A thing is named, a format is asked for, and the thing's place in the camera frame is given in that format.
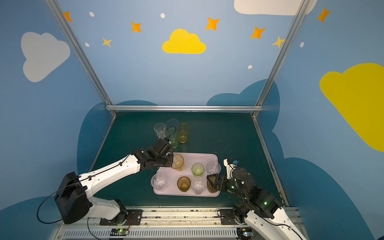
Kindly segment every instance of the yellow star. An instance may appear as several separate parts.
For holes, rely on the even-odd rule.
[[[260,39],[260,38],[262,37],[262,33],[263,33],[264,30],[265,30],[265,28],[264,28],[264,29],[258,29],[258,28],[255,28],[255,32],[254,32],[253,35],[251,36],[251,39],[252,39],[252,38],[258,38],[258,39]]]
[[[140,33],[141,33],[141,30],[140,30],[140,25],[141,25],[141,23],[134,24],[133,22],[131,22],[131,24],[132,24],[132,26],[133,26],[132,32],[137,31],[137,32],[140,32]]]
[[[64,16],[65,16],[65,18],[66,18],[68,21],[72,22],[72,19],[70,18],[70,12],[66,12],[66,13],[64,13]]]
[[[325,8],[323,10],[323,12],[321,13],[321,15],[317,18],[319,20],[321,20],[321,22],[323,23],[324,22],[324,19],[327,17],[328,14],[330,14],[331,11],[327,11]]]
[[[103,38],[103,40],[104,40],[103,45],[108,45],[109,47],[111,47],[111,46],[109,45],[109,42],[112,41],[112,40],[107,41],[107,40],[105,40],[104,38]]]
[[[280,36],[278,36],[278,37],[277,37],[277,42],[274,43],[274,44],[272,44],[272,46],[273,46],[273,45],[277,45],[277,46],[279,46],[279,48],[280,48],[281,43],[284,42],[284,41],[285,41],[285,39],[281,40],[281,39],[280,39]]]
[[[216,19],[216,20],[212,20],[210,18],[208,18],[208,26],[205,30],[208,30],[208,29],[213,29],[216,31],[216,24],[219,22],[219,19]]]

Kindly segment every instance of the white cloud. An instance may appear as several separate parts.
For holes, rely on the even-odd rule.
[[[39,82],[60,66],[70,56],[66,42],[58,41],[49,33],[39,35],[28,32],[22,36],[22,51],[26,58],[25,76],[31,82]]]
[[[317,0],[311,0],[306,14]],[[235,10],[242,14],[296,15],[301,0],[235,0]]]

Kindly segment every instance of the dark green table surface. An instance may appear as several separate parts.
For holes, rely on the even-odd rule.
[[[235,157],[252,174],[256,184],[280,201],[280,196],[249,113],[154,113],[120,112],[93,167],[98,169],[125,157],[132,150],[148,148],[157,141],[153,126],[176,118],[190,125],[186,143],[175,152],[216,154],[226,175],[223,160]],[[232,207],[235,196],[221,192],[217,197],[157,195],[150,184],[155,170],[129,175],[95,194],[103,199],[120,199],[125,206],[215,206]]]

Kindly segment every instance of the plastic cup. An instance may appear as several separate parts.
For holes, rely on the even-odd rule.
[[[210,176],[210,177],[209,177],[209,180],[211,180],[212,182],[215,182],[215,176]],[[208,189],[208,191],[209,191],[210,193],[215,193],[215,192],[217,192],[217,191],[220,189],[220,186],[217,185],[215,188],[213,188],[213,187],[211,186],[211,184],[209,183],[209,181],[207,180],[207,189]]]
[[[151,178],[151,185],[154,189],[156,189],[159,192],[162,192],[166,189],[166,183],[167,183],[167,178],[165,177],[164,174],[155,174]]]
[[[195,177],[191,187],[196,195],[200,195],[205,190],[205,181],[203,181],[202,177]]]
[[[158,138],[165,138],[166,137],[166,125],[164,123],[158,123],[156,124],[153,129],[156,132],[156,135]]]
[[[167,121],[167,128],[179,126],[180,122],[176,118],[171,118]]]
[[[188,141],[190,126],[187,123],[182,122],[177,127],[177,131],[179,133],[179,142],[186,143]]]
[[[193,166],[192,166],[192,173],[195,175],[195,176],[200,176],[204,173],[204,166],[201,164],[201,163],[195,163]]]
[[[191,186],[191,180],[188,177],[181,177],[177,180],[177,187],[180,191],[186,192]]]
[[[207,163],[207,166],[205,167],[209,175],[215,174],[215,173],[220,173],[221,171],[221,166],[218,162],[216,161],[210,161]]]
[[[185,168],[183,156],[180,154],[173,155],[173,162],[171,167],[177,171],[183,171]]]
[[[179,145],[179,138],[178,138],[175,126],[171,126],[171,127],[167,128],[166,136],[170,142],[171,147],[173,149],[177,148]]]

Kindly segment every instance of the pink tray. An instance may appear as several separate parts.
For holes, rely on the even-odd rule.
[[[182,192],[177,187],[177,180],[180,177],[186,176],[191,180],[191,183],[194,180],[194,175],[192,173],[192,166],[195,163],[201,163],[204,166],[204,173],[200,176],[203,179],[207,179],[207,170],[206,165],[210,161],[217,162],[217,156],[214,154],[206,154],[206,153],[189,153],[189,152],[174,152],[174,154],[180,154],[184,158],[184,169],[183,171],[177,171],[171,167],[160,167],[157,170],[157,173],[162,173],[167,177],[167,188],[159,192],[156,189],[153,191],[158,195],[177,195],[177,196],[193,196],[193,197],[217,197],[220,194],[220,191],[215,193],[210,193],[207,190],[207,186],[205,186],[205,190],[200,194],[196,195],[192,188],[189,188],[188,191]]]

